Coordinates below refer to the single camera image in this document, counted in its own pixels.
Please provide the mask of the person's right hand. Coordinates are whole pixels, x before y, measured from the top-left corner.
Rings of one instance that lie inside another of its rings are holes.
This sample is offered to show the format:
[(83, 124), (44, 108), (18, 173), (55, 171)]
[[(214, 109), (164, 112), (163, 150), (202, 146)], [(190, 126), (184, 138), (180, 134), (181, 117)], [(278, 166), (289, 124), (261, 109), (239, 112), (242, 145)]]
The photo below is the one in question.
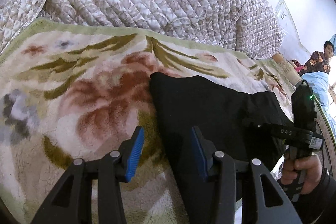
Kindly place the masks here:
[(284, 154), (284, 165), (280, 182), (283, 185), (290, 185), (297, 178), (297, 171), (305, 171), (306, 176), (303, 182), (301, 194), (311, 193), (319, 184), (322, 177), (322, 165), (317, 155), (313, 154), (295, 161), (290, 159), (289, 149)]

